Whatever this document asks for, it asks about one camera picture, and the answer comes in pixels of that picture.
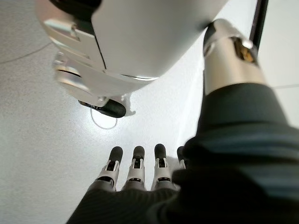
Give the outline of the right robot hand dark palm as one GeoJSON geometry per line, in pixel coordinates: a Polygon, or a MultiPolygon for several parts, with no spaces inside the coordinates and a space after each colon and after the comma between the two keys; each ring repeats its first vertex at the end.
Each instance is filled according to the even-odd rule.
{"type": "Polygon", "coordinates": [[[123,151],[114,147],[68,223],[298,223],[299,131],[266,84],[255,45],[216,19],[203,53],[198,129],[177,150],[180,168],[169,173],[165,147],[157,144],[146,191],[144,148],[137,146],[126,183],[116,191],[123,151]]]}

